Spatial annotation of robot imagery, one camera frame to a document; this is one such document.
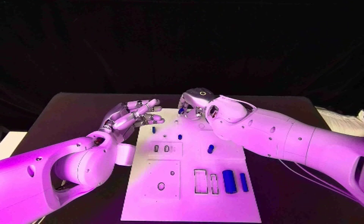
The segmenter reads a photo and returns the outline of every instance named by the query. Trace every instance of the humanoid robot hand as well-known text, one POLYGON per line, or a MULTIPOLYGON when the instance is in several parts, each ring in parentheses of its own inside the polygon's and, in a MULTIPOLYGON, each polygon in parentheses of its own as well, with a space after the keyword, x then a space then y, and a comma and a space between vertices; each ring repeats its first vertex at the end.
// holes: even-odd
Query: humanoid robot hand
POLYGON ((241 100, 215 96, 205 88, 182 94, 178 108, 186 118, 206 119, 222 140, 261 156, 295 162, 302 170, 299 164, 331 176, 347 191, 334 185, 329 189, 364 205, 364 137, 316 128, 241 100))
POLYGON ((114 165, 131 166, 134 146, 123 143, 134 127, 165 122, 159 100, 120 103, 85 137, 0 160, 0 223, 30 223, 108 179, 114 165), (65 184, 52 185, 50 171, 65 184))

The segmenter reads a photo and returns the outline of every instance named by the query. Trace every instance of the black backdrop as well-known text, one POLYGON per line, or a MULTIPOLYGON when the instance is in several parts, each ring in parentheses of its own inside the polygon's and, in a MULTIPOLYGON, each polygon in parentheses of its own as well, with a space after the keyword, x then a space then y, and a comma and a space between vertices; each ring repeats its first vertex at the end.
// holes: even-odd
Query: black backdrop
POLYGON ((355 114, 362 17, 362 0, 0 0, 0 123, 27 130, 61 91, 198 86, 355 114))

